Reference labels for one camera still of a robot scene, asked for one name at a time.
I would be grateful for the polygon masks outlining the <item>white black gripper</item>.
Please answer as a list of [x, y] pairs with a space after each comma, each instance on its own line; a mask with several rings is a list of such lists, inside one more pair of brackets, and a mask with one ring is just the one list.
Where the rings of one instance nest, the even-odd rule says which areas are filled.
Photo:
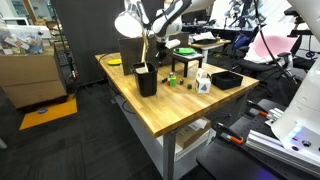
[[165, 37], [157, 37], [156, 38], [156, 60], [159, 66], [162, 64], [167, 64], [168, 55], [166, 53], [167, 49], [172, 49], [181, 44], [181, 41], [178, 39], [170, 40], [168, 36]]

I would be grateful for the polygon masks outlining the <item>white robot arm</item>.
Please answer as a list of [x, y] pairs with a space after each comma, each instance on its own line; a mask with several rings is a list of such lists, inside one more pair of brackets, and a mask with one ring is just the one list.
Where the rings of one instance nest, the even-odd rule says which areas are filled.
[[215, 0], [173, 0], [164, 9], [157, 11], [156, 17], [150, 22], [150, 29], [156, 36], [157, 53], [155, 57], [163, 62], [167, 57], [167, 50], [181, 44], [178, 39], [170, 39], [182, 30], [182, 15], [204, 10], [213, 5]]

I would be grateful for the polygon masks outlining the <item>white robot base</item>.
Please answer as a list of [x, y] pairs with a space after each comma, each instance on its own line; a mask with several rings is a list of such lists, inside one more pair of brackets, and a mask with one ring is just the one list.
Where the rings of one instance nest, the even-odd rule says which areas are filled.
[[[320, 0], [288, 0], [320, 41]], [[273, 134], [294, 156], [320, 164], [320, 60], [306, 74]]]

